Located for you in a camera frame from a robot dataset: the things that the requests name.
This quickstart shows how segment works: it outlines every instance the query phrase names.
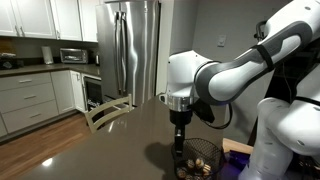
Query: chair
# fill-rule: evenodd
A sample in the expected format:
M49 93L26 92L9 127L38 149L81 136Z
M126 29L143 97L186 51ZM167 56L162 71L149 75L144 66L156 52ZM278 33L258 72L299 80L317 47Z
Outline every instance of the chair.
M108 108L114 107L115 105L119 105L119 104L123 104L123 103L128 103L129 106L127 106L125 108L121 108L121 109L116 107L115 109L117 109L117 110L112 111L111 113L105 114L103 117L98 119L96 122L93 122L92 118L95 115L97 115L98 113L100 113ZM107 122L115 117L118 117L120 115L123 115L124 113L128 113L131 110L132 110L132 97L131 97L131 94L129 94L127 97L106 102L106 103L92 109L90 112L85 113L85 116L86 116L86 119L87 119L87 122L88 122L88 125L90 127L91 132L95 133L98 130L98 128L101 125L103 125L105 122Z

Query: wire basket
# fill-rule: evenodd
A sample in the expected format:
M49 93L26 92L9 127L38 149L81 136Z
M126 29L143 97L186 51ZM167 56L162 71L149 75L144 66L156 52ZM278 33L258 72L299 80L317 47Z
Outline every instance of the wire basket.
M223 149L219 149L211 142L192 138L186 139L183 144L182 157L175 154L174 144L171 147L171 154L174 159L174 171L178 179L192 180L214 180L225 162ZM203 162L203 166L197 166L197 160Z

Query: wooden floor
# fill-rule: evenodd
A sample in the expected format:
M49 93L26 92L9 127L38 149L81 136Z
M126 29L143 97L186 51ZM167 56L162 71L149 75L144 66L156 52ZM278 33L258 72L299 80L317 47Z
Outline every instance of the wooden floor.
M8 142L0 146L0 179L16 179L90 134L84 115L79 113Z

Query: dark countertop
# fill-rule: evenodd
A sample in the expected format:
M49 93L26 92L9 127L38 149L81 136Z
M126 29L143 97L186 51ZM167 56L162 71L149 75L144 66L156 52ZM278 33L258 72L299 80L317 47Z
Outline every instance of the dark countertop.
M225 107L215 107L214 114L223 123ZM223 131L208 128L196 116L192 119L187 138L203 138L221 147ZM155 97L21 179L175 179L173 139L169 109Z
M99 66L96 66L95 64L41 64L24 66L19 69L1 70L0 78L62 70L73 70L100 77Z

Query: refrigerator door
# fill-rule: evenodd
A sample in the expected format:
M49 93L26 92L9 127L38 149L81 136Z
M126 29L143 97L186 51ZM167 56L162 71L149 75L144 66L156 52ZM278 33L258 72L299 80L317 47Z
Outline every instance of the refrigerator door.
M96 7L101 88L104 101L121 98L120 4Z
M158 48L158 1L128 1L121 9L121 74L124 94L141 105L154 96Z

